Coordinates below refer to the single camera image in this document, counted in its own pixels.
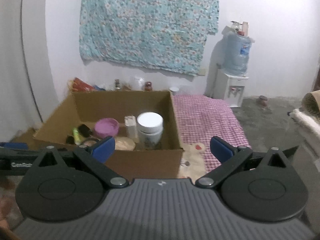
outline small white bottle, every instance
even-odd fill
[[[247,22],[242,23],[242,31],[244,32],[244,36],[248,36],[249,24]]]
[[[124,117],[124,125],[127,128],[127,136],[134,142],[138,142],[138,131],[136,117],[133,115]]]

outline pink plastic container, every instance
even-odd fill
[[[119,132],[119,123],[113,118],[103,118],[97,121],[94,126],[94,135],[99,138],[116,136]]]

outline black circular plate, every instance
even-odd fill
[[[278,167],[236,173],[222,184],[221,195],[237,214],[265,222],[299,215],[308,199],[308,191],[295,171]]]
[[[16,190],[24,215],[41,221],[66,221],[95,209],[104,195],[100,181],[68,167],[44,167],[28,172]]]

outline floral cloth hanging on wall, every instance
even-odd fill
[[[82,0],[80,55],[196,75],[219,0]]]

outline bottle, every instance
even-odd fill
[[[138,142],[138,131],[136,117],[133,115],[124,117],[124,125],[127,128],[127,136],[134,142]]]
[[[73,133],[73,138],[75,139],[75,144],[76,145],[80,145],[81,144],[81,138],[80,138],[80,134],[77,128],[73,128],[72,129],[72,133]]]
[[[244,36],[248,36],[249,24],[247,22],[242,23],[242,31],[244,32]]]
[[[115,91],[120,91],[121,86],[120,86],[120,81],[119,79],[115,79]]]
[[[243,76],[247,72],[249,52],[252,42],[249,37],[230,32],[227,36],[224,72],[233,76]]]

